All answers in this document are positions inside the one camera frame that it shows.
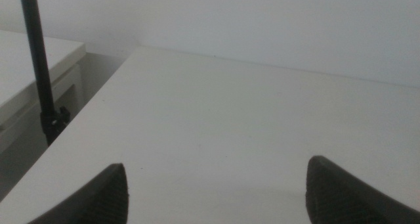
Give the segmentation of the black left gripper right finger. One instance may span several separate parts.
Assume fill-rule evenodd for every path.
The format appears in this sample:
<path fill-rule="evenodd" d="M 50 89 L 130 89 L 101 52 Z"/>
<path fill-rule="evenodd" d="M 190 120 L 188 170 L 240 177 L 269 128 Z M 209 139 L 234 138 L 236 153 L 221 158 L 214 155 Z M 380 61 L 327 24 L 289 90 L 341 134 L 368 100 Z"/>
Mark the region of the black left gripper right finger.
<path fill-rule="evenodd" d="M 306 210 L 311 223 L 418 223 L 419 212 L 385 195 L 324 156 L 306 172 Z"/>

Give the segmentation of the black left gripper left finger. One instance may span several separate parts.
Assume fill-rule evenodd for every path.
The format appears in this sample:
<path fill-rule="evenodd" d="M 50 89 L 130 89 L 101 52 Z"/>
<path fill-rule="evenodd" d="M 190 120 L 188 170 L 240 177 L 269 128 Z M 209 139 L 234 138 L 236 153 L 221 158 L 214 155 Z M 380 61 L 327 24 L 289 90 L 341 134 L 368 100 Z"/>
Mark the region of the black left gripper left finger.
<path fill-rule="evenodd" d="M 120 224 L 129 212 L 123 164 L 111 164 L 55 207 L 32 221 L 38 224 Z"/>

